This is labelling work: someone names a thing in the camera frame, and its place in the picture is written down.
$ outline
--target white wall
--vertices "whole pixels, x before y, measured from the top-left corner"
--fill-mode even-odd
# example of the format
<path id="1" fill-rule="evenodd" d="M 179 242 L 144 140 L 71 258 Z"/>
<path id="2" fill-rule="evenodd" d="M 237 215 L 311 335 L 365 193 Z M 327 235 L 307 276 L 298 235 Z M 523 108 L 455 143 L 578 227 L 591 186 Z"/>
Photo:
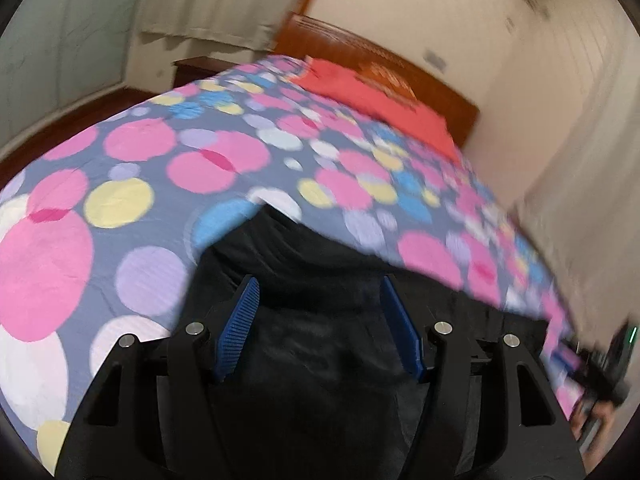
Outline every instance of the white wall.
<path id="1" fill-rule="evenodd" d="M 395 51 L 482 109 L 532 11 L 523 0 L 313 0 L 308 14 Z M 427 49 L 444 73 L 424 61 Z"/>
<path id="2" fill-rule="evenodd" d="M 626 16 L 617 0 L 542 0 L 487 95 L 465 147 L 504 206 L 523 196 L 569 135 L 615 52 Z"/>
<path id="3" fill-rule="evenodd" d="M 208 56 L 234 63 L 251 62 L 256 53 L 217 41 L 165 37 L 136 32 L 131 38 L 126 85 L 161 94 L 173 86 L 174 61 Z"/>
<path id="4" fill-rule="evenodd" d="M 122 81 L 136 1 L 22 1 L 0 38 L 0 147 Z"/>

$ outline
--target bed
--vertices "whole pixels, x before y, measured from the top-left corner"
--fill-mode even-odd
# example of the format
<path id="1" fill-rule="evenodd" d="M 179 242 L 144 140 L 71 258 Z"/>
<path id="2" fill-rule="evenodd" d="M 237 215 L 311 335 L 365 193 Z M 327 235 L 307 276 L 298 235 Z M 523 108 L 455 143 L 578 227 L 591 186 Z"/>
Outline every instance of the bed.
<path id="1" fill-rule="evenodd" d="M 117 338 L 169 333 L 198 255 L 269 203 L 320 234 L 550 321 L 565 413 L 571 331 L 536 251 L 466 161 L 289 81 L 305 56 L 375 61 L 461 146 L 478 109 L 401 57 L 293 15 L 273 56 L 156 96 L 35 160 L 0 192 L 0 405 L 49 468 Z"/>

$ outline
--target pink circle pattern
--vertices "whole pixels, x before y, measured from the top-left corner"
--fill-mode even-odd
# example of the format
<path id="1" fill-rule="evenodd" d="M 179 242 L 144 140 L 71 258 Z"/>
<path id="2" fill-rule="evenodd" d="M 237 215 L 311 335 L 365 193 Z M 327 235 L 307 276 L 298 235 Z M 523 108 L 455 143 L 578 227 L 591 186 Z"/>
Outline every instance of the pink circle pattern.
<path id="1" fill-rule="evenodd" d="M 52 150 L 45 153 L 42 158 L 44 160 L 58 160 L 66 156 L 75 155 L 85 148 L 88 148 L 98 136 L 98 127 L 90 126 L 82 130 L 79 134 L 74 135 L 69 140 L 62 142 Z"/>
<path id="2" fill-rule="evenodd" d="M 411 165 L 414 167 L 415 171 L 418 171 L 424 177 L 425 183 L 432 189 L 437 191 L 444 189 L 445 183 L 442 178 L 442 174 L 433 166 L 425 164 L 415 158 L 411 159 Z"/>
<path id="3" fill-rule="evenodd" d="M 286 101 L 277 97 L 271 97 L 267 94 L 254 94 L 252 99 L 265 108 L 278 108 L 279 110 L 284 110 L 287 112 L 293 110 L 293 106 Z"/>
<path id="4" fill-rule="evenodd" d="M 28 216 L 0 242 L 0 324 L 16 339 L 44 339 L 78 306 L 94 244 L 89 227 L 72 208 L 87 189 L 81 170 L 45 177 L 29 196 Z"/>
<path id="5" fill-rule="evenodd" d="M 178 92 L 178 94 L 183 95 L 185 97 L 192 97 L 200 93 L 200 88 L 196 83 L 189 83 L 185 86 L 181 86 L 180 88 L 174 88 L 174 92 Z"/>
<path id="6" fill-rule="evenodd" d="M 391 182 L 389 172 L 370 158 L 370 156 L 364 155 L 364 153 L 355 150 L 340 150 L 338 161 L 345 170 L 356 176 L 369 175 L 384 182 Z"/>
<path id="7" fill-rule="evenodd" d="M 347 210 L 366 210 L 372 205 L 369 193 L 360 187 L 351 175 L 321 168 L 316 171 L 316 182 L 328 188 L 338 206 Z"/>
<path id="8" fill-rule="evenodd" d="M 231 187 L 237 174 L 258 171 L 271 160 L 269 150 L 255 137 L 241 132 L 215 132 L 215 142 L 197 152 L 175 156 L 166 168 L 178 187 L 208 194 Z"/>
<path id="9" fill-rule="evenodd" d="M 280 90 L 280 92 L 282 95 L 284 95 L 284 97 L 293 99 L 296 102 L 301 102 L 306 100 L 306 97 L 304 95 L 302 95 L 300 92 L 297 92 L 296 90 L 292 90 L 291 88 L 283 88 L 282 90 Z"/>
<path id="10" fill-rule="evenodd" d="M 422 231 L 406 231 L 398 241 L 398 251 L 409 269 L 433 276 L 455 290 L 462 288 L 458 264 L 437 238 Z"/>
<path id="11" fill-rule="evenodd" d="M 344 136 L 353 139 L 364 139 L 364 133 L 357 124 L 348 121 L 343 117 L 338 117 L 334 112 L 318 105 L 311 105 L 310 108 L 320 115 L 322 126 L 342 133 Z"/>
<path id="12" fill-rule="evenodd" d="M 175 132 L 162 119 L 140 119 L 122 124 L 104 139 L 107 155 L 124 162 L 140 162 L 169 153 Z"/>
<path id="13" fill-rule="evenodd" d="M 317 139 L 320 136 L 319 125 L 306 117 L 288 115 L 279 118 L 276 124 L 279 129 L 301 139 Z"/>
<path id="14" fill-rule="evenodd" d="M 469 233 L 462 233 L 460 238 L 466 242 L 471 252 L 471 261 L 466 277 L 469 288 L 476 298 L 491 304 L 500 304 L 498 270 L 489 249 Z"/>

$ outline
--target black cloth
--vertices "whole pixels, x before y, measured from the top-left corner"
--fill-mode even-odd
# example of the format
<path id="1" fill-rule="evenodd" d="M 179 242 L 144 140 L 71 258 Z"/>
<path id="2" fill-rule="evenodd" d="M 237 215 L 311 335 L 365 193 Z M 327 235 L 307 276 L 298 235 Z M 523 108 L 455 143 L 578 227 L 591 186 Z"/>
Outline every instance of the black cloth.
<path id="1" fill-rule="evenodd" d="M 545 339 L 545 321 L 361 254 L 270 206 L 204 251 L 177 330 L 230 298 L 246 274 L 260 283 L 260 308 L 235 373 L 210 392 L 239 479 L 398 477 L 429 385 L 402 368 L 380 307 L 386 274 L 437 320 L 466 317 L 477 339 L 515 333 L 535 356 Z"/>

